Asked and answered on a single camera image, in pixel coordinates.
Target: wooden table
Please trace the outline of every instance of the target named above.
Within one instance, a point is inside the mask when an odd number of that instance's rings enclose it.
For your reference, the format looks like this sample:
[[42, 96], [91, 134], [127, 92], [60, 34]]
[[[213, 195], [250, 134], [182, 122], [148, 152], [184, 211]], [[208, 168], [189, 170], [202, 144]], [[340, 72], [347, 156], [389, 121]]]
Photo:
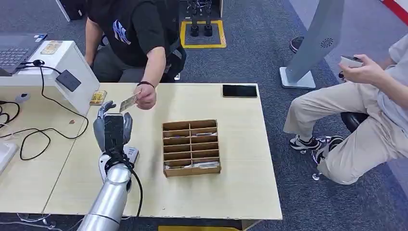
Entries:
[[[106, 101], [119, 104], [135, 84], [101, 84]], [[140, 150], [135, 170], [144, 190], [142, 217], [282, 219], [260, 98], [223, 98], [222, 84], [160, 84], [156, 106], [132, 107], [130, 146]], [[99, 107], [91, 107], [93, 122]], [[163, 174], [162, 123], [216, 119], [220, 174], [170, 177]], [[92, 126], [77, 139], [45, 213], [86, 214], [102, 186], [101, 155]], [[124, 215], [135, 216], [139, 189], [134, 180]]]
[[[10, 127], [0, 129], [0, 136], [26, 128], [55, 128], [70, 137], [78, 134], [84, 119], [43, 98], [40, 91], [41, 87], [0, 87], [0, 100], [14, 101], [18, 94], [30, 94], [30, 99], [20, 104], [20, 115], [9, 123]], [[55, 88], [47, 88], [45, 95], [62, 102], [62, 96]], [[2, 107], [3, 112], [10, 116], [14, 115], [17, 108], [12, 104], [4, 104]], [[21, 147], [23, 138], [31, 132], [21, 133], [9, 141]], [[0, 212], [43, 213], [74, 144], [74, 140], [63, 138], [56, 132], [47, 131], [46, 134], [51, 138], [46, 152], [36, 159], [22, 161], [18, 150], [0, 175]], [[47, 146], [47, 142], [48, 139], [40, 133], [30, 136], [25, 142], [23, 157], [37, 155]]]

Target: person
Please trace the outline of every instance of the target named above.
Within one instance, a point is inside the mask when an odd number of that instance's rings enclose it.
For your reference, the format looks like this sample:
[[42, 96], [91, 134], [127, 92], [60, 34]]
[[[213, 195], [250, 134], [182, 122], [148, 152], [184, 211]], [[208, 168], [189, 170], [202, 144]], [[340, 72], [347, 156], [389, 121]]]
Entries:
[[[88, 0], [85, 60], [100, 82], [139, 82], [137, 107], [156, 103], [169, 53], [165, 0]], [[97, 51], [104, 33], [109, 45]]]
[[[355, 55], [359, 68], [340, 65], [347, 82], [309, 92], [292, 101], [284, 132], [297, 150], [318, 150], [318, 170], [339, 184], [352, 184], [378, 164], [408, 157], [408, 35], [389, 49], [382, 67], [366, 55]], [[312, 137], [315, 122], [340, 112], [369, 117], [345, 140], [328, 144]]]

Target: yellow tape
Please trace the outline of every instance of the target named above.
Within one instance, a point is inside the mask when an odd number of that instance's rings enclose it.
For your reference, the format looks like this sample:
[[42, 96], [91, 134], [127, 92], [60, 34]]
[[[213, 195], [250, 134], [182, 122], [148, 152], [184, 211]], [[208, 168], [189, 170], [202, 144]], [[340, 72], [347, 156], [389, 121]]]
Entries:
[[[182, 21], [180, 28], [180, 41], [183, 48], [226, 48], [227, 42], [225, 40], [224, 26], [221, 20], [211, 21], [211, 24], [218, 25], [218, 35], [221, 44], [200, 44], [200, 45], [186, 45], [186, 25], [192, 24], [191, 21]], [[205, 24], [205, 21], [198, 21], [197, 24]]]
[[237, 231], [236, 228], [200, 226], [159, 226], [158, 231]]

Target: gray stand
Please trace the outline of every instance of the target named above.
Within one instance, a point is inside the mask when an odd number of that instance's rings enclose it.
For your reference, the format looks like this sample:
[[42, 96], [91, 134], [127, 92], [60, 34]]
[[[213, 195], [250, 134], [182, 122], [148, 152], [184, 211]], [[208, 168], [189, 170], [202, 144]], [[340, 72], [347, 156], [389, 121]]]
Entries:
[[310, 69], [340, 42], [344, 0], [321, 0], [299, 50], [289, 63], [280, 68], [282, 87], [316, 88]]

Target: speaker grille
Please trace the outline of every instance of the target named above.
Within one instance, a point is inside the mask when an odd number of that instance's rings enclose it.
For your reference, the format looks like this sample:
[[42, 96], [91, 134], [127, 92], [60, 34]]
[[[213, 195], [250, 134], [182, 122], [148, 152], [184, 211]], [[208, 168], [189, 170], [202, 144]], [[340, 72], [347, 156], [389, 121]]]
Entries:
[[322, 42], [320, 42], [320, 46], [322, 48], [328, 48], [331, 47], [334, 43], [334, 39], [332, 38], [325, 38]]

